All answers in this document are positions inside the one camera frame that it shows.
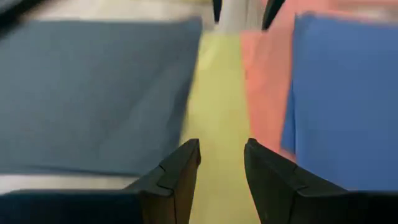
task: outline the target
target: fabric sheet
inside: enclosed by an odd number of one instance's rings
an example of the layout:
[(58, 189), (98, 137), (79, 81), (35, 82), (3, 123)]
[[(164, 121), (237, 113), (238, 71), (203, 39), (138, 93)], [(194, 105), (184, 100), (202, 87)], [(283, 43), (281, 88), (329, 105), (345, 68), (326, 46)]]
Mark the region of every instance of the fabric sheet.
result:
[(191, 224), (259, 223), (244, 173), (249, 136), (239, 35), (205, 34), (182, 134), (199, 138), (202, 154)]
[(282, 142), (298, 165), (348, 190), (398, 190), (397, 38), (392, 24), (296, 20), (295, 133)]
[(200, 19), (26, 22), (1, 36), (0, 172), (156, 167), (178, 146), (200, 36)]

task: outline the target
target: blue cushion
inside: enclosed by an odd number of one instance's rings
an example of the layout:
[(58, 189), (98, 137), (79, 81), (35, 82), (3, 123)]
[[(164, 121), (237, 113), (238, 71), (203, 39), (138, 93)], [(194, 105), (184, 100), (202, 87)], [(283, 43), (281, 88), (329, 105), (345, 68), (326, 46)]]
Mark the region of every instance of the blue cushion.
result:
[(282, 146), (298, 165), (348, 190), (398, 190), (397, 40), (391, 24), (296, 18)]

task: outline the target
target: yellow floor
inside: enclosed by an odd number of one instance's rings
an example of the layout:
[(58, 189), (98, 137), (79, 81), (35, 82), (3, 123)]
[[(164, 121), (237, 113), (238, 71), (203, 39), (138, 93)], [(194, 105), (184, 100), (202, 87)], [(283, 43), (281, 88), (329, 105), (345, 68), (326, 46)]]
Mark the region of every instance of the yellow floor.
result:
[(239, 35), (205, 34), (182, 141), (200, 139), (192, 224), (259, 223), (244, 173), (250, 135)]

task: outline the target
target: gray cushion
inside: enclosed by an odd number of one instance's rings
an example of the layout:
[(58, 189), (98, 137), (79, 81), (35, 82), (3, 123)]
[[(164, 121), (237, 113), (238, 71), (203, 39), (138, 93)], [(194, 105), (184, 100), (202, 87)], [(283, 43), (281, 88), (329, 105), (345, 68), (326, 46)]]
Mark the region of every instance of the gray cushion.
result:
[(0, 38), (0, 172), (141, 175), (178, 146), (201, 20), (28, 22)]

